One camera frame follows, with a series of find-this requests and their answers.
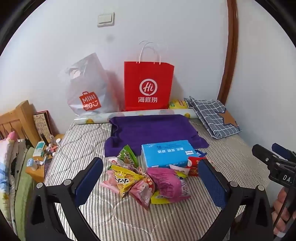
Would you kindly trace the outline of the blue snack packet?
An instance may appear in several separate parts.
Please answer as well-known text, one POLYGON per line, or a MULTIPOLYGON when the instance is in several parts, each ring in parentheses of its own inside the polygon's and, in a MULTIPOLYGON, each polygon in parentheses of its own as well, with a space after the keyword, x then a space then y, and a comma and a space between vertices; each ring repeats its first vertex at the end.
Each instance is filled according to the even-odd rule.
POLYGON ((207 155, 207 153, 202 152, 202 151, 200 151, 198 149, 195 149, 195 151, 197 153, 197 156, 200 157, 200 158, 203 158, 203 157, 205 157, 207 155))

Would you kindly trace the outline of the red snack packet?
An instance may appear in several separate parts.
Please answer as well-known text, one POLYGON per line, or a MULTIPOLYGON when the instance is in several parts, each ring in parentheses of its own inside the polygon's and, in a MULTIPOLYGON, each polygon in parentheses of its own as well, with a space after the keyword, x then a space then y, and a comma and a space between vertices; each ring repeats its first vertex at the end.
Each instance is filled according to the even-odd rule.
POLYGON ((198 177, 198 164, 201 160, 205 159, 204 157, 194 157, 189 156, 186 168, 189 169, 189 176, 198 177))

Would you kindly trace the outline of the white pink triangular packet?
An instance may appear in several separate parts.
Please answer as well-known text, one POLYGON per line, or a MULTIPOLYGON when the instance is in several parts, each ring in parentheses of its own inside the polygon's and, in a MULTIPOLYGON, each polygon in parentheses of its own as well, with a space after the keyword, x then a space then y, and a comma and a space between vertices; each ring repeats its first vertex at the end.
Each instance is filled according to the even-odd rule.
POLYGON ((170 167, 170 169, 173 169, 174 171, 181 172, 185 175, 188 175, 189 171, 190 171, 190 168, 179 167, 179 166, 172 165, 172 164, 170 164, 169 167, 170 167))

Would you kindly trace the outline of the large magenta snack bag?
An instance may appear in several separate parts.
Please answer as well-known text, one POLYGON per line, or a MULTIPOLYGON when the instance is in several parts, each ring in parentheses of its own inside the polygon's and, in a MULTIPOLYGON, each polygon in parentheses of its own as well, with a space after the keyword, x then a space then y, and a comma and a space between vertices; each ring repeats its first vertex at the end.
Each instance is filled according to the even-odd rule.
POLYGON ((156 185, 151 204, 177 203, 191 197, 184 173, 159 167, 148 168, 147 173, 156 185))

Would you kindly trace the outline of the yellow triangular snack packet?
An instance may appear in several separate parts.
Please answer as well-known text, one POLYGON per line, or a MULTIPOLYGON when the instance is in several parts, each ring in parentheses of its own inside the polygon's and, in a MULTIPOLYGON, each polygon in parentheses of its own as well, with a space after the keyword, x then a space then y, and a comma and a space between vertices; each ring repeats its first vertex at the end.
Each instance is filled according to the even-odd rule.
POLYGON ((144 178, 143 175, 121 166, 111 165, 111 170, 113 171, 119 194, 122 198, 129 192, 133 185, 144 178))

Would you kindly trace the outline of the pink cat snack packet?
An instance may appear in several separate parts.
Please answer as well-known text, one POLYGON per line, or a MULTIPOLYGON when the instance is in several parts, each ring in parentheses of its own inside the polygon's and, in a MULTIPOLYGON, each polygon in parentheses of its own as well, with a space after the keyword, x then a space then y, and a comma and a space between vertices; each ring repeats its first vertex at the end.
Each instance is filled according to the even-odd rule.
POLYGON ((144 209, 148 210, 151 197, 155 192, 155 184, 150 177, 138 181, 129 191, 129 195, 144 209))

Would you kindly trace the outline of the green snack packet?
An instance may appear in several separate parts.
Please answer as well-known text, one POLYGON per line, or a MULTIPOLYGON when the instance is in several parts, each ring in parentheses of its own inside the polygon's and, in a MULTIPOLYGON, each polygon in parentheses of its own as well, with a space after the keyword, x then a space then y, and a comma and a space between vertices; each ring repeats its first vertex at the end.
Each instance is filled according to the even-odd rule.
POLYGON ((133 165, 135 168, 138 167, 138 160, 129 145, 125 145, 117 157, 126 164, 133 165))

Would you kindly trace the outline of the strawberry print snack packet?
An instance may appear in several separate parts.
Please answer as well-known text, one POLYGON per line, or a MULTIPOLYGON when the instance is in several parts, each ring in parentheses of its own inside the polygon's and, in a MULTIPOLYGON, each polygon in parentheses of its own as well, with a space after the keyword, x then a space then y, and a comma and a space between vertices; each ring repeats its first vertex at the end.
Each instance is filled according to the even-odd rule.
POLYGON ((120 160, 118 157, 106 157, 106 161, 108 161, 112 165, 120 165, 120 160))

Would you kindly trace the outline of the wooden bedside table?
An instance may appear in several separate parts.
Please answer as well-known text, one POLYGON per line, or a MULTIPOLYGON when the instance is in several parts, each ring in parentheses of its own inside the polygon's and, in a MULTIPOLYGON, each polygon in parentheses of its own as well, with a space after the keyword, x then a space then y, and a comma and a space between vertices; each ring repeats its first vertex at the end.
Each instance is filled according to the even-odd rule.
POLYGON ((47 141, 39 141, 35 148, 28 150, 29 159, 26 161, 25 172, 30 175, 36 183, 44 182, 45 179, 45 166, 49 164, 52 156, 47 155, 50 152, 47 150, 47 141))

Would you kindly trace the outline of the striped bed quilt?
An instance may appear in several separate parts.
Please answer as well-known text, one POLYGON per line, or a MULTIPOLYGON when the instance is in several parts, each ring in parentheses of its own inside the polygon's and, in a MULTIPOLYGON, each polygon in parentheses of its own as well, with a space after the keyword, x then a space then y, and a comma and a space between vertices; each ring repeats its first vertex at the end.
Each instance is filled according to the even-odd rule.
MULTIPOLYGON (((198 120, 191 121, 209 144, 204 149, 208 161, 227 180, 241 187, 267 186, 267 167, 252 156, 251 148, 239 135, 220 140, 210 137, 198 120)), ((67 130, 45 177, 47 186, 73 179, 95 157, 104 157, 104 144, 111 135, 111 124, 72 124, 67 130)), ((142 179, 121 196, 110 166, 104 169, 88 200, 80 210, 101 240, 198 240, 220 212, 202 180, 182 177, 183 198, 179 202, 154 204, 156 184, 145 171, 145 161, 138 157, 137 173, 142 179)))

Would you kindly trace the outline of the grey checked star cloth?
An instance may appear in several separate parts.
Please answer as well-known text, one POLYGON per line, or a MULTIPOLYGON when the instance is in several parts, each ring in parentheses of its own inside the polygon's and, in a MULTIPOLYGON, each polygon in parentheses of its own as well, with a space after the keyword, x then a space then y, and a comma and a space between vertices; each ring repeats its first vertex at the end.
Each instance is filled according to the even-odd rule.
POLYGON ((241 132, 236 120, 219 100, 196 100, 190 96, 185 102, 211 137, 218 140, 241 132))

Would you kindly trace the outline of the blue tissue pack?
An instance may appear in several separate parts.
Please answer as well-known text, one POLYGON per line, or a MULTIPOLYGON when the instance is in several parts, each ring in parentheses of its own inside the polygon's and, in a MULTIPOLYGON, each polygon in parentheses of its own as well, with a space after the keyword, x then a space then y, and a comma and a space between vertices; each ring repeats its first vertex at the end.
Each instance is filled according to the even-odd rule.
POLYGON ((141 156, 147 168, 169 168, 170 165, 186 167, 190 156, 199 154, 187 140, 142 145, 141 156))

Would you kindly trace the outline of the patterned book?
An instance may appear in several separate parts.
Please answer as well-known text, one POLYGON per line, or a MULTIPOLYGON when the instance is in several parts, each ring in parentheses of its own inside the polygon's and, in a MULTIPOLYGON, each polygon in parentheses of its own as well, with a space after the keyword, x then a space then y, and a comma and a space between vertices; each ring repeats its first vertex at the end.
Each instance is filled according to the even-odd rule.
POLYGON ((49 144, 53 137, 49 112, 47 110, 37 112, 33 115, 33 120, 39 136, 41 139, 45 138, 49 144))

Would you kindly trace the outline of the wooden headboard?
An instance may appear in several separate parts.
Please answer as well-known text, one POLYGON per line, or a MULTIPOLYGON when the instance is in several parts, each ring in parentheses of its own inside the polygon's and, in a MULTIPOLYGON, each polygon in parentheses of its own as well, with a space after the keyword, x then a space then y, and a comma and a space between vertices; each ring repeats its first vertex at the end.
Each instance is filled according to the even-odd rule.
POLYGON ((18 139, 27 139, 33 147, 40 141, 40 136, 33 120, 33 107, 29 101, 23 101, 14 110, 1 115, 1 139, 15 132, 18 139))

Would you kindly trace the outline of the rolled fruit-print wrapping paper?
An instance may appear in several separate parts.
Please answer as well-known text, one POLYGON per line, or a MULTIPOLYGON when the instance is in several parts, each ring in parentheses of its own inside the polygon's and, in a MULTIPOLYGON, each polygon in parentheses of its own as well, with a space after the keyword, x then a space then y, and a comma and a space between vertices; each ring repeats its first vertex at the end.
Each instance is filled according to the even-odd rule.
POLYGON ((154 109, 154 110, 138 110, 138 111, 122 111, 116 113, 97 113, 79 116, 74 119, 77 125, 108 123, 114 117, 127 116, 148 116, 148 115, 183 115, 189 119, 198 119, 197 114, 191 108, 188 109, 154 109))

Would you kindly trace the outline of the yellow chips bag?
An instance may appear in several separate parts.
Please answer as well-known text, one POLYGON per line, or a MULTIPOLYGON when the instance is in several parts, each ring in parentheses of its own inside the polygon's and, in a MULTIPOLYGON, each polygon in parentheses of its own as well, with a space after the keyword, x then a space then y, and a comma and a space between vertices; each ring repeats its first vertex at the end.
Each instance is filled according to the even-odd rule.
POLYGON ((173 99, 169 103, 169 109, 188 109, 188 104, 185 100, 173 99))

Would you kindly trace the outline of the purple towel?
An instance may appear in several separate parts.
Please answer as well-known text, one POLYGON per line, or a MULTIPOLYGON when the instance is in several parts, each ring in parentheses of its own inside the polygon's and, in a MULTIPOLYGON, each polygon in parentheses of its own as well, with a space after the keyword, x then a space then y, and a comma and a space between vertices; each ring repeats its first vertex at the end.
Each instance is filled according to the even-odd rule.
POLYGON ((183 115, 119 116, 110 119, 111 136, 106 140, 106 157, 117 156, 129 145, 136 156, 143 144, 188 140, 194 149, 208 148, 189 119, 183 115))

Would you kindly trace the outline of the white Miniso plastic bag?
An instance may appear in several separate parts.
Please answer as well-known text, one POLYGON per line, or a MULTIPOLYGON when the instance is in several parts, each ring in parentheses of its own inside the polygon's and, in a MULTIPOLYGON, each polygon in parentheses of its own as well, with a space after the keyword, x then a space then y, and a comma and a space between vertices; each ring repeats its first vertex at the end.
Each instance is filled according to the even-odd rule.
POLYGON ((111 83, 96 53, 61 71, 67 104, 77 116, 119 110, 111 83))

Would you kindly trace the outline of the red Haidilao paper bag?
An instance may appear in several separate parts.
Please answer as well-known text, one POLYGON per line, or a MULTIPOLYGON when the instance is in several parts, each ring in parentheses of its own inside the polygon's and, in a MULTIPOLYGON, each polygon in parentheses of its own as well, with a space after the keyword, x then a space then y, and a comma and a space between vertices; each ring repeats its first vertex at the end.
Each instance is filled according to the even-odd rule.
POLYGON ((143 44, 137 61, 124 63, 125 110, 167 109, 171 95, 175 66, 163 62, 161 55, 156 61, 142 61, 145 47, 143 44))

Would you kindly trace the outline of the brown wooden door frame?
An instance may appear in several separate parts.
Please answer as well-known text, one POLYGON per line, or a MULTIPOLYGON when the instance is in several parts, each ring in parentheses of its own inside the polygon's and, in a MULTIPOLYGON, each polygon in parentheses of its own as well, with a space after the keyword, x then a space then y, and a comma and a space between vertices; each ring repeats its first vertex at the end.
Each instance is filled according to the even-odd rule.
POLYGON ((228 10, 228 42, 227 51, 224 64, 224 72, 220 84, 220 89, 217 99, 226 104, 227 97, 230 91, 238 49, 238 35, 239 35, 239 22, 238 22, 238 11, 237 1, 227 0, 228 10))

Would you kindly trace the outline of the white wall switch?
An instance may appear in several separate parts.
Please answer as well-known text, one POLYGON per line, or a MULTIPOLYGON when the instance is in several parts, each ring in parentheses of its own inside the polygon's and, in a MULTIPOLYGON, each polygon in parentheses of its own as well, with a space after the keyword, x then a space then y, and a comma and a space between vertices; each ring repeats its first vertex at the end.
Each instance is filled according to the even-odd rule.
POLYGON ((109 27, 114 25, 115 13, 98 15, 97 27, 109 27))

